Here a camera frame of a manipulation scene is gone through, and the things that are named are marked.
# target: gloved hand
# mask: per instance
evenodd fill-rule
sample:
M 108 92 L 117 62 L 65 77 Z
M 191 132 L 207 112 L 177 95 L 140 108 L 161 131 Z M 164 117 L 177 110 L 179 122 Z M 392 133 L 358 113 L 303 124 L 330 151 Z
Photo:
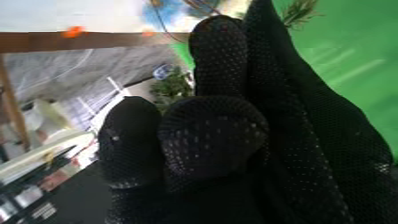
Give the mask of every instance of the gloved hand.
M 392 223 L 387 144 L 296 54 L 269 0 L 243 22 L 200 22 L 189 52 L 196 97 L 163 118 L 125 98 L 104 120 L 106 223 Z

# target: green backdrop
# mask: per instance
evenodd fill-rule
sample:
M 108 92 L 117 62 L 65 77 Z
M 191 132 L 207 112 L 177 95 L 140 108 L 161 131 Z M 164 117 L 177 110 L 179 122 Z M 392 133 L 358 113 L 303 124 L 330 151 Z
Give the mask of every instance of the green backdrop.
M 273 1 L 276 8 L 289 1 Z M 356 104 L 398 162 L 398 2 L 319 0 L 314 17 L 291 30 L 294 46 L 335 92 Z M 172 45 L 193 68 L 186 44 Z

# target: orange object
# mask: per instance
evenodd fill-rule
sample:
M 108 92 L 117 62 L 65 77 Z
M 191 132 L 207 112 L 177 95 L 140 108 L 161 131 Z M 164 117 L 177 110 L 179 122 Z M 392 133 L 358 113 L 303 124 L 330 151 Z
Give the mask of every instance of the orange object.
M 83 33 L 83 27 L 81 26 L 72 26 L 61 33 L 63 38 L 74 38 L 81 35 Z
M 150 36 L 154 36 L 154 32 L 150 30 L 143 30 L 141 37 L 150 37 Z

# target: glove finger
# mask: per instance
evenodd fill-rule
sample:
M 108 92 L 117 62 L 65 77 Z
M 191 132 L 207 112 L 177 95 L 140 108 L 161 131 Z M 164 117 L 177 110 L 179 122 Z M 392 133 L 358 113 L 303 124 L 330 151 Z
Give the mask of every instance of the glove finger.
M 398 194 L 392 190 L 390 149 L 362 111 L 330 90 L 300 58 L 269 0 L 252 2 L 244 29 L 252 50 L 250 101 L 266 113 L 271 127 L 292 130 L 292 122 L 284 120 L 289 116 L 294 118 L 291 120 L 305 116 L 305 123 L 312 127 L 307 132 L 314 132 L 319 139 L 353 219 L 358 223 L 379 220 L 392 223 L 398 219 Z
M 266 132 L 264 118 L 237 98 L 188 98 L 175 103 L 157 134 L 172 174 L 198 182 L 239 172 Z
M 170 223 L 262 223 L 246 159 L 266 133 L 264 118 L 236 97 L 195 97 L 172 105 L 157 132 L 164 180 L 170 194 L 188 203 L 173 208 L 182 214 Z
M 159 112 L 140 97 L 115 105 L 99 130 L 99 162 L 111 189 L 129 189 L 163 181 L 163 157 L 156 130 Z
M 243 96 L 246 40 L 239 23 L 227 16 L 207 18 L 191 31 L 195 95 Z
M 282 196 L 271 200 L 273 205 L 284 204 L 273 206 L 284 210 L 271 214 L 278 214 L 285 222 L 303 219 L 303 222 L 351 223 L 301 102 L 301 92 L 326 87 L 296 54 L 269 0 L 252 1 L 243 26 L 248 100 L 269 122 L 271 155 L 262 191 L 269 199 L 276 194 Z

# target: black knit fabric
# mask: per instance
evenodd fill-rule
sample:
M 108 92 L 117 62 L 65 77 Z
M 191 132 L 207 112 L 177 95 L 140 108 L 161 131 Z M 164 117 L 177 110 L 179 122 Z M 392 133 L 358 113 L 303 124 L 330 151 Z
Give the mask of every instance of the black knit fabric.
M 106 223 L 398 222 L 392 157 L 301 60 L 269 0 L 191 32 L 195 95 L 125 98 L 99 131 Z
M 271 180 L 291 208 L 278 218 L 285 223 L 395 223 L 390 150 L 298 56 L 269 0 L 253 0 L 243 27 L 248 100 L 269 123 L 264 185 Z

